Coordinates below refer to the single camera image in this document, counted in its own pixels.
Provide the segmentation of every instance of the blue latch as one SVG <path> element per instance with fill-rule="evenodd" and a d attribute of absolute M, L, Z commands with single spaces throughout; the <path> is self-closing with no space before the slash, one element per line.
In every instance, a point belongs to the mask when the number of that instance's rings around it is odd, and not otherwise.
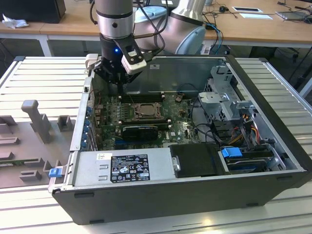
<path fill-rule="evenodd" d="M 221 150 L 223 157 L 242 157 L 242 152 L 237 147 L 228 147 Z"/>
<path fill-rule="evenodd" d="M 89 116 L 92 113 L 92 108 L 87 106 L 87 115 Z"/>
<path fill-rule="evenodd" d="M 88 135 L 87 135 L 87 134 L 83 133 L 83 134 L 81 135 L 81 139 L 86 140 L 87 138 L 88 138 Z"/>
<path fill-rule="evenodd" d="M 62 168 L 52 168 L 52 169 L 50 169 L 49 177 L 50 178 L 62 177 Z"/>
<path fill-rule="evenodd" d="M 87 119 L 84 121 L 84 125 L 85 125 L 85 126 L 89 126 L 90 123 L 91 123 L 91 122 L 90 122 L 89 120 L 87 120 Z"/>
<path fill-rule="evenodd" d="M 89 131 L 89 127 L 88 126 L 83 126 L 83 131 L 85 131 L 87 133 Z"/>
<path fill-rule="evenodd" d="M 82 148 L 86 148 L 87 147 L 87 141 L 86 140 L 82 140 L 81 143 L 80 143 L 80 146 Z"/>

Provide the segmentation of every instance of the black cable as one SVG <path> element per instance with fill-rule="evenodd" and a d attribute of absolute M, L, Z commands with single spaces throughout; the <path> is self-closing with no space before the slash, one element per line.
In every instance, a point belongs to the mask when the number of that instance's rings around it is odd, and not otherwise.
<path fill-rule="evenodd" d="M 221 43 L 220 43 L 220 45 L 219 45 L 219 47 L 218 47 L 218 49 L 216 50 L 216 52 L 215 52 L 215 54 L 217 54 L 218 53 L 218 51 L 219 51 L 219 49 L 221 48 L 221 45 L 222 45 L 222 43 L 223 43 L 223 32 L 220 30 L 220 29 L 218 29 L 218 26 L 217 26 L 217 24 L 216 24 L 216 21 L 215 21 L 215 14 L 214 13 L 212 13 L 212 16 L 213 16 L 213 18 L 214 18 L 214 24 L 215 24 L 215 28 L 217 29 L 217 33 L 221 33 L 221 36 L 222 36 L 222 38 L 221 38 Z"/>
<path fill-rule="evenodd" d="M 235 15 L 235 14 L 244 14 L 244 12 L 213 12 L 214 14 L 217 14 L 217 15 L 222 15 L 222 14 L 232 14 L 232 15 Z M 268 14 L 261 14 L 261 13 L 250 13 L 250 14 L 253 14 L 253 15 L 276 15 L 276 13 L 268 13 Z"/>
<path fill-rule="evenodd" d="M 193 84 L 191 84 L 191 83 L 183 83 L 183 84 L 181 84 L 178 88 L 177 88 L 177 92 L 178 93 L 180 93 L 181 92 L 181 88 L 183 87 L 183 86 L 185 86 L 185 85 L 190 85 L 190 86 L 192 86 L 194 89 L 196 89 L 196 91 L 198 91 L 198 92 L 200 92 L 199 91 L 199 89 L 197 89 Z"/>
<path fill-rule="evenodd" d="M 91 3 L 91 7 L 90 7 L 90 20 L 92 21 L 92 23 L 94 25 L 97 25 L 98 22 L 96 20 L 93 19 L 93 15 L 92 15 L 92 10 L 93 10 L 93 7 L 94 7 L 94 4 L 95 4 L 95 0 L 93 0 L 93 2 Z"/>
<path fill-rule="evenodd" d="M 192 105 L 192 109 L 191 109 L 191 124 L 192 124 L 192 126 L 195 128 L 195 129 L 197 129 L 197 131 L 199 131 L 200 133 L 202 133 L 203 135 L 205 135 L 206 137 L 210 137 L 211 139 L 213 139 L 213 140 L 215 140 L 215 138 L 212 136 L 212 135 L 209 135 L 208 133 L 206 133 L 206 132 L 204 132 L 204 131 L 202 131 L 202 130 L 200 130 L 200 129 L 198 129 L 197 127 L 198 126 L 201 126 L 201 125 L 205 125 L 205 126 L 208 126 L 209 127 L 209 124 L 207 123 L 200 123 L 200 124 L 198 124 L 198 125 L 195 125 L 194 124 L 194 121 L 193 121 L 193 110 L 194 110 L 194 107 L 195 107 L 195 103 L 198 101 L 199 99 L 198 99 L 198 97 L 195 99 L 195 101 L 193 102 L 193 105 Z M 201 106 L 201 108 L 203 109 L 203 111 L 206 113 L 206 111 L 205 111 L 205 109 L 203 108 L 203 106 L 201 105 L 201 103 L 199 102 L 199 104 L 200 104 L 200 106 Z"/>
<path fill-rule="evenodd" d="M 0 40 L 0 44 L 4 47 L 4 49 L 10 54 L 10 56 L 12 57 L 12 58 L 15 58 L 15 56 L 14 55 L 12 55 L 12 53 L 8 50 L 8 48 L 6 48 L 6 46 L 3 44 L 3 42 Z"/>
<path fill-rule="evenodd" d="M 149 34 L 144 34 L 144 35 L 138 35 L 138 36 L 134 36 L 134 39 L 142 39 L 142 38 L 150 38 L 150 37 L 154 37 L 157 36 L 158 34 L 161 34 L 163 31 L 165 31 L 167 25 L 168 25 L 168 19 L 169 19 L 169 6 L 168 6 L 168 0 L 166 1 L 166 9 L 167 9 L 167 14 L 166 14 L 166 20 L 165 20 L 165 25 L 163 26 L 163 28 L 161 30 L 156 29 L 155 33 L 149 33 Z M 141 9 L 141 11 L 143 12 L 144 16 L 147 17 L 147 20 L 149 20 L 149 22 L 151 22 L 150 18 L 147 16 L 147 14 L 145 13 L 145 11 L 143 10 L 143 7 L 141 5 L 141 3 L 136 0 L 139 8 Z"/>
<path fill-rule="evenodd" d="M 232 15 L 234 15 L 234 17 L 235 17 L 236 19 L 238 19 L 238 17 L 237 17 L 232 11 L 230 11 L 230 9 L 229 9 L 225 4 L 222 3 L 222 5 L 221 5 L 219 2 L 217 2 L 217 1 L 215 1 L 215 2 L 216 2 L 216 4 L 218 4 L 219 6 L 224 5 L 224 6 L 228 9 L 228 12 L 231 13 Z"/>
<path fill-rule="evenodd" d="M 301 62 L 298 64 L 298 66 L 295 68 L 295 70 L 293 71 L 292 75 L 289 77 L 288 79 L 288 83 L 291 81 L 292 77 L 294 76 L 295 72 L 299 69 L 299 67 L 301 66 L 301 64 L 303 63 L 303 61 L 307 58 L 307 56 L 309 55 L 309 53 L 312 50 L 312 46 L 309 49 L 309 51 L 307 52 L 307 54 L 303 57 L 303 59 L 301 60 Z"/>
<path fill-rule="evenodd" d="M 155 29 L 156 32 L 159 32 L 157 27 L 153 24 L 153 22 L 151 21 L 151 19 L 148 17 L 148 15 L 146 14 L 145 10 L 143 9 L 141 3 L 139 0 L 136 0 L 136 3 L 137 5 L 139 6 L 139 8 L 141 9 L 142 13 L 144 14 L 144 16 L 147 18 L 147 20 L 149 21 L 149 23 L 151 24 L 151 26 Z M 162 47 L 157 50 L 155 53 L 153 53 L 154 56 L 158 55 L 166 46 L 166 43 L 165 43 L 165 40 L 164 38 L 162 37 L 161 34 L 159 34 L 159 37 L 160 37 L 160 40 L 161 40 L 161 43 L 162 43 Z"/>
<path fill-rule="evenodd" d="M 306 7 L 306 8 L 297 10 L 297 11 L 291 10 L 291 11 L 282 11 L 282 12 L 279 12 L 279 13 L 293 13 L 293 12 L 298 12 L 298 11 L 304 11 L 304 10 L 307 10 L 308 8 L 310 8 L 311 6 L 312 6 L 312 5 L 310 5 L 310 6 Z"/>
<path fill-rule="evenodd" d="M 205 17 L 206 22 L 209 23 L 209 24 L 211 24 L 210 21 L 208 20 L 207 16 L 206 16 L 206 13 L 203 13 L 202 15 Z M 216 39 L 215 39 L 215 41 L 214 41 L 213 46 L 210 48 L 210 50 L 212 50 L 212 49 L 214 48 L 214 46 L 216 45 L 216 43 L 217 43 L 217 41 L 218 41 L 218 39 L 219 39 L 219 33 L 218 33 L 217 30 L 215 30 L 215 34 L 216 34 Z"/>
<path fill-rule="evenodd" d="M 4 60 L 2 60 L 2 59 L 0 59 L 0 62 L 3 62 L 3 63 L 7 63 L 7 64 L 10 64 L 9 62 L 7 62 L 7 61 L 4 61 Z"/>
<path fill-rule="evenodd" d="M 285 50 L 282 50 L 281 48 L 277 48 L 278 50 L 280 50 L 280 51 L 282 51 L 282 52 L 284 52 L 284 53 L 286 53 L 286 54 L 299 54 L 299 50 L 300 49 L 298 49 L 298 50 L 295 50 L 295 51 L 285 51 Z"/>

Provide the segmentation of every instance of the black plastic cover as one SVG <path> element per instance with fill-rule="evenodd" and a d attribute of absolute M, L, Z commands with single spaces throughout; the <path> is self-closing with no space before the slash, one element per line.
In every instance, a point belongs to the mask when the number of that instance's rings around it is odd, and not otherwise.
<path fill-rule="evenodd" d="M 183 144 L 169 146 L 171 157 L 176 157 L 180 171 L 177 178 L 220 176 L 224 170 L 215 144 Z"/>

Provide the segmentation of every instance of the warning label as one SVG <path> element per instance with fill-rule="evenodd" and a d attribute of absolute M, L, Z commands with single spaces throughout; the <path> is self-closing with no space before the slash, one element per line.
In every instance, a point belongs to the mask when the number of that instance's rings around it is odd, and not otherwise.
<path fill-rule="evenodd" d="M 111 168 L 113 183 L 150 180 L 147 155 L 113 156 Z"/>

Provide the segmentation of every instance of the wooden desk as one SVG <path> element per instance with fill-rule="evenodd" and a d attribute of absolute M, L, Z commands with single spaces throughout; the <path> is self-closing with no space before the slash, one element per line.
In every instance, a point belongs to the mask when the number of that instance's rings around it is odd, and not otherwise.
<path fill-rule="evenodd" d="M 237 13 L 232 7 L 254 7 L 263 11 L 261 14 L 275 14 L 276 11 L 289 11 L 285 6 L 277 4 L 277 0 L 218 0 L 220 4 L 226 4 L 229 10 Z M 287 5 L 296 11 L 295 6 L 308 7 L 309 3 L 287 0 Z M 214 4 L 204 8 L 206 11 L 219 13 L 219 5 Z M 278 15 L 269 15 L 273 19 L 245 19 L 240 14 L 218 14 L 216 23 L 224 35 L 225 45 L 257 45 L 280 46 L 280 44 L 298 44 L 300 47 L 311 47 L 312 25 L 304 22 L 283 21 Z M 210 22 L 214 22 L 212 16 L 207 16 Z M 207 31 L 206 40 L 215 40 L 215 31 Z"/>
<path fill-rule="evenodd" d="M 65 0 L 66 13 L 59 24 L 46 23 L 40 30 L 47 35 L 81 35 L 99 37 L 99 28 L 90 20 L 89 0 Z M 93 17 L 97 20 L 95 9 Z"/>
<path fill-rule="evenodd" d="M 23 28 L 8 28 L 3 23 L 0 23 L 0 33 L 19 33 L 19 34 L 40 34 L 40 29 L 44 23 L 40 22 L 28 22 L 28 27 Z"/>
<path fill-rule="evenodd" d="M 232 6 L 256 7 L 263 13 L 288 11 L 287 7 L 277 5 L 277 0 L 218 0 L 226 4 L 231 12 L 236 12 Z M 52 56 L 49 40 L 93 40 L 99 41 L 99 29 L 90 21 L 90 4 L 88 0 L 65 0 L 66 13 L 59 24 L 30 23 L 29 27 L 10 29 L 0 24 L 0 38 L 37 39 L 40 41 L 45 56 Z M 287 0 L 287 5 L 307 7 L 308 3 Z M 208 8 L 218 12 L 219 5 Z M 224 45 L 269 46 L 269 47 L 304 47 L 312 45 L 312 25 L 304 22 L 283 21 L 277 15 L 271 19 L 244 19 L 236 14 L 218 14 L 216 23 L 223 32 Z M 207 31 L 204 49 L 209 48 L 215 41 L 215 32 Z"/>

